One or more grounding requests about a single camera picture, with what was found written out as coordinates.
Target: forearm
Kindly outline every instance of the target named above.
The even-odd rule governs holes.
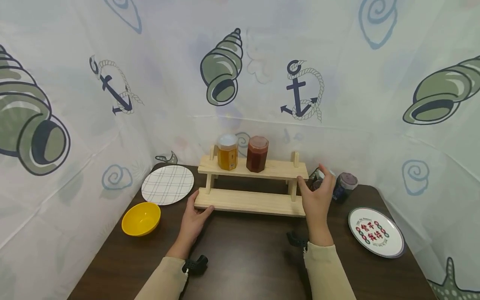
[[[309,226],[309,235],[310,242],[304,260],[312,288],[312,299],[355,300],[328,226]]]
[[[187,282],[182,272],[192,243],[178,238],[135,300],[178,300]]]
[[[307,221],[309,240],[312,244],[327,247],[333,246],[333,238],[326,221]]]

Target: navy anchor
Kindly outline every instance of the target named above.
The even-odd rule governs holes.
[[[92,69],[93,73],[95,75],[98,75],[98,65],[96,64],[95,61],[93,61],[93,64],[95,65],[95,68],[93,68],[92,66],[92,59],[90,58],[90,68]],[[122,97],[120,97],[120,95],[117,93],[117,91],[115,91],[109,84],[108,82],[112,79],[112,76],[110,75],[107,75],[106,77],[103,77],[102,75],[100,75],[100,80],[102,81],[102,89],[105,91],[105,89],[107,89],[110,94],[112,94],[112,96],[123,106],[123,108],[125,108],[126,111],[130,111],[133,109],[132,107],[132,101],[130,100],[130,96],[128,96],[128,103],[125,102],[125,100],[123,100]],[[122,110],[120,108],[116,108],[114,106],[112,106],[112,112],[114,115],[117,115],[117,112],[121,112]]]
[[[290,67],[295,64],[295,63],[298,63],[299,61],[298,60],[292,60],[291,62],[288,63],[288,66],[287,66],[287,72],[289,74],[291,74],[292,76],[295,76],[297,75],[300,70],[301,70],[301,65],[298,65],[297,68],[294,70],[294,71],[291,71],[290,70]],[[291,90],[293,89],[293,95],[295,97],[295,114],[297,115],[297,117],[303,117],[303,115],[305,113],[307,113],[307,111],[310,109],[310,107],[312,107],[310,104],[305,106],[305,108],[302,110],[301,109],[301,106],[300,106],[300,87],[302,86],[305,86],[305,82],[302,81],[302,82],[299,82],[298,80],[298,77],[297,78],[293,78],[292,79],[292,84],[291,85],[287,85],[287,90]],[[312,104],[316,103],[317,102],[317,97],[315,98],[310,98],[310,100],[312,101]],[[280,110],[281,112],[287,112],[289,113],[290,115],[293,114],[292,110],[291,109],[288,109],[286,105],[280,107]]]

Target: red sauce jar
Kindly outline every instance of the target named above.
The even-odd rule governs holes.
[[[268,140],[262,136],[251,137],[248,141],[247,169],[250,172],[262,172],[267,161]]]

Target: wooden shelf board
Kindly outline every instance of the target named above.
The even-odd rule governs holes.
[[[250,172],[247,169],[247,159],[244,157],[238,158],[237,167],[231,171],[220,169],[217,162],[217,156],[210,160],[210,156],[203,156],[200,159],[198,172],[202,174],[217,174],[227,176],[240,177],[255,177],[255,178],[270,178],[270,179],[294,179],[298,175],[304,179],[308,179],[307,167],[305,163],[298,163],[298,167],[293,166],[291,161],[267,160],[265,163],[265,170],[260,173]]]
[[[195,207],[215,206],[216,210],[236,211],[253,214],[277,216],[305,216],[301,196],[292,201],[290,195],[269,194],[261,192],[244,192],[234,190],[199,188]]]

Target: beige sleeve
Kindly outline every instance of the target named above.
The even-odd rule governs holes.
[[[164,257],[135,300],[178,300],[187,282],[184,264],[182,259]]]
[[[309,242],[304,260],[312,287],[312,300],[356,299],[335,245],[320,247]]]

